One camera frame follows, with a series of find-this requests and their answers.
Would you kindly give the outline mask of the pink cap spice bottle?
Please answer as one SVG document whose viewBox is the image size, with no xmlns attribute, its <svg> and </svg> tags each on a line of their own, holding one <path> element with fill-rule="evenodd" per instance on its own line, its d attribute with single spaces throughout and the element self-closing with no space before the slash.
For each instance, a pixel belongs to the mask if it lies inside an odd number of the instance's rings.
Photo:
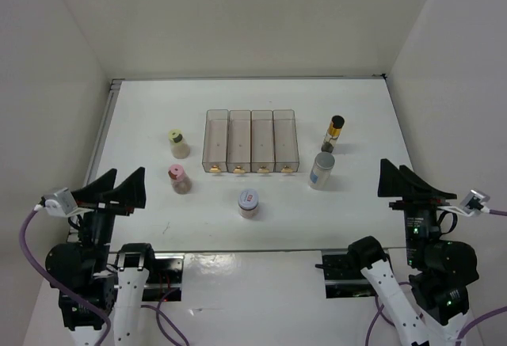
<svg viewBox="0 0 507 346">
<path fill-rule="evenodd" d="M 192 182 L 182 165 L 173 164 L 168 169 L 168 176 L 173 190 L 180 195 L 187 194 L 192 188 Z"/>
</svg>

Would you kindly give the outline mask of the yellow cap spice bottle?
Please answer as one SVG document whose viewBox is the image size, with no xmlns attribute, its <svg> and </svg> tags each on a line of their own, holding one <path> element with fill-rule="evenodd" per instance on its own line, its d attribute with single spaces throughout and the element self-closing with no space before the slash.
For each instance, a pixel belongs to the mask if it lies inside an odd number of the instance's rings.
<svg viewBox="0 0 507 346">
<path fill-rule="evenodd" d="M 176 159 L 184 159 L 189 156 L 190 148 L 187 144 L 181 130 L 173 129 L 169 131 L 168 139 L 172 155 Z"/>
</svg>

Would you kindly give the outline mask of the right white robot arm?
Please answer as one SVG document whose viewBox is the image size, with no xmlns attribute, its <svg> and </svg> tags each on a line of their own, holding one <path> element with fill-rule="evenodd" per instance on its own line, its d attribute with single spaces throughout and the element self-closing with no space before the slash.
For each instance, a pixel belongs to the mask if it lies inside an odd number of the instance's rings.
<svg viewBox="0 0 507 346">
<path fill-rule="evenodd" d="M 474 249 L 442 238 L 441 223 L 456 194 L 434 188 L 407 166 L 383 158 L 377 195 L 390 199 L 391 210 L 403 213 L 407 264 L 417 270 L 408 278 L 417 306 L 406 297 L 389 256 L 373 236 L 349 245 L 349 272 L 372 285 L 401 344 L 455 344 L 468 318 L 467 286 L 478 280 Z"/>
</svg>

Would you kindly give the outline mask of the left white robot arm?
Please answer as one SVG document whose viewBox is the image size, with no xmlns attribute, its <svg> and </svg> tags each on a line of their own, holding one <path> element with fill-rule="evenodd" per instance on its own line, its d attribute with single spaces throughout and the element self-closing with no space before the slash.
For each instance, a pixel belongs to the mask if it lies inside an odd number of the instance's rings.
<svg viewBox="0 0 507 346">
<path fill-rule="evenodd" d="M 158 272 L 149 243 L 123 245 L 110 258 L 115 219 L 146 206 L 145 172 L 139 167 L 116 184 L 111 169 L 75 191 L 43 196 L 47 213 L 68 219 L 77 240 L 54 246 L 45 259 L 50 285 L 59 290 L 64 327 L 76 345 L 138 345 L 139 312 L 146 282 Z"/>
</svg>

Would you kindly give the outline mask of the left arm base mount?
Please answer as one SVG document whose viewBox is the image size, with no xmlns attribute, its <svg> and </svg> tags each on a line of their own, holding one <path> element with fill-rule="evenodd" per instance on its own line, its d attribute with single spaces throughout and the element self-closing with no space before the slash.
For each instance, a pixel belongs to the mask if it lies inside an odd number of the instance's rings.
<svg viewBox="0 0 507 346">
<path fill-rule="evenodd" d="M 116 292 L 135 292 L 142 302 L 181 300 L 183 255 L 157 257 L 149 244 L 131 244 L 111 254 L 106 265 L 119 275 Z"/>
</svg>

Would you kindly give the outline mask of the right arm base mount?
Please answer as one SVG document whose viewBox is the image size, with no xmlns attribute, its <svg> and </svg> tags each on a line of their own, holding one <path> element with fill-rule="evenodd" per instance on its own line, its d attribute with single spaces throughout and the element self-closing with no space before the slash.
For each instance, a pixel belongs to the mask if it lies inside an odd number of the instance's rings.
<svg viewBox="0 0 507 346">
<path fill-rule="evenodd" d="M 346 251 L 325 250 L 315 267 L 324 275 L 327 298 L 378 295 L 390 302 L 401 294 L 390 257 L 373 237 L 352 243 Z"/>
</svg>

